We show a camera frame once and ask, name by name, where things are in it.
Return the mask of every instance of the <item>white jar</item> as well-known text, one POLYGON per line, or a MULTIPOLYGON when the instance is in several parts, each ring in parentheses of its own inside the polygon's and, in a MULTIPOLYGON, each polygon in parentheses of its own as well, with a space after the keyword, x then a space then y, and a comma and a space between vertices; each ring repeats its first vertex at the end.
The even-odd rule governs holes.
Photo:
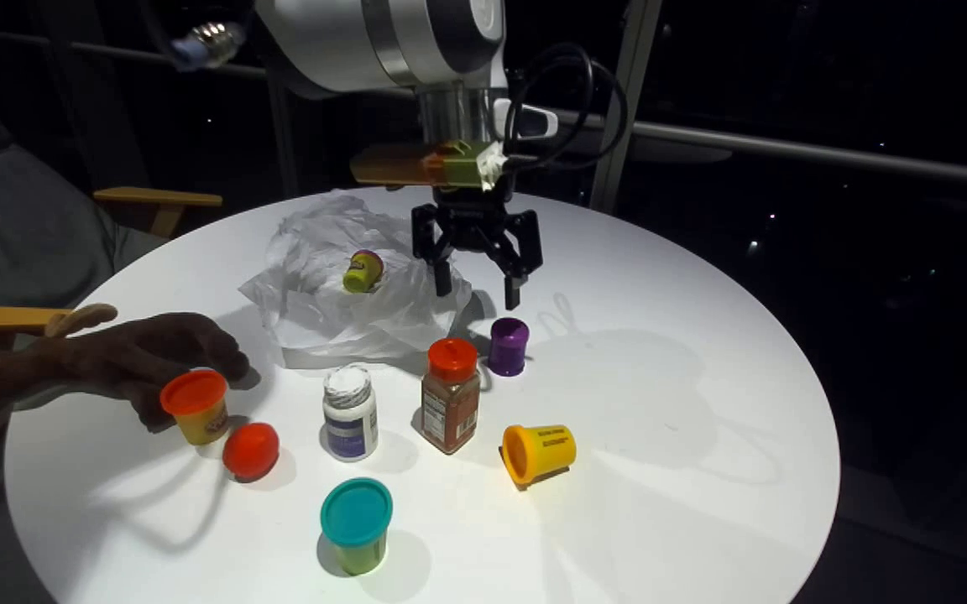
POLYGON ((338 460, 358 460, 374 450, 374 394, 362 365, 342 365, 322 387, 322 445, 338 460))

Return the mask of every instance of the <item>plastic bag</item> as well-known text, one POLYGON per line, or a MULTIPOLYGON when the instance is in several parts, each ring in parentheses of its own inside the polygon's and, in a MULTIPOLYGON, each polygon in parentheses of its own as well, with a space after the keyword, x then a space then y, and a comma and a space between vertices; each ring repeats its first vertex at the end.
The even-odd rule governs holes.
POLYGON ((405 216, 373 213, 351 194, 330 194, 286 216, 268 269, 241 286, 270 324, 286 365, 338 365, 349 357, 401 357, 442 338, 468 286, 454 272, 435 296, 426 260, 413 257, 405 216), (373 291, 347 291, 349 257, 370 247, 381 257, 373 291))

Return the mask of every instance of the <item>orange cup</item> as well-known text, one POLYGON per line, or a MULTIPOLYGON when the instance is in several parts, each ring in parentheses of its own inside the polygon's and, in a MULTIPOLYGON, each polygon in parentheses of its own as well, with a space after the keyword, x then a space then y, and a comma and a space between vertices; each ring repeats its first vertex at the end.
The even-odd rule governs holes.
POLYGON ((220 371, 199 365, 165 382, 157 402, 192 445, 204 445, 228 430, 223 389, 220 371))

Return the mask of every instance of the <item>round white table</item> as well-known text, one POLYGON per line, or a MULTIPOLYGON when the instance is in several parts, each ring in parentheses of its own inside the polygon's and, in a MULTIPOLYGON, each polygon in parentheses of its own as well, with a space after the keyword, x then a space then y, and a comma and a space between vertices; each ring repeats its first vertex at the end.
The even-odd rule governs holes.
MULTIPOLYGON (((426 201, 351 194, 398 216, 426 201)), ((409 425, 416 374, 373 365, 378 450, 338 463, 320 444, 322 371, 279 365, 237 296, 310 201, 173 238, 89 296, 125 319, 193 307, 237 335, 261 382, 233 389, 232 413, 282 435, 264 480, 228 480, 220 440, 145 432, 122 398, 13 413, 11 514, 58 600, 776 604, 802 586, 833 526, 838 440, 802 347, 740 286, 645 229, 518 194, 509 211, 533 209, 542 233, 522 306, 504 313, 489 257, 457 251, 454 269, 529 324, 522 374, 494 378, 477 435, 442 455, 409 425), (567 421, 571 474, 513 491, 495 455, 509 421, 567 421), (349 476, 381 480, 395 502, 388 549, 362 577, 333 572, 320 546, 320 502, 349 476)))

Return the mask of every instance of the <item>brown bottle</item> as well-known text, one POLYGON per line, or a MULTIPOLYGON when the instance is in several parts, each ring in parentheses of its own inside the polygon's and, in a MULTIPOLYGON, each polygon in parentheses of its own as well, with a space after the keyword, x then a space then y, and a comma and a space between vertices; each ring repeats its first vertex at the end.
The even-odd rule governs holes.
POLYGON ((481 365, 466 338, 441 338, 426 353, 426 374, 419 382, 416 432, 457 454, 477 432, 481 365))

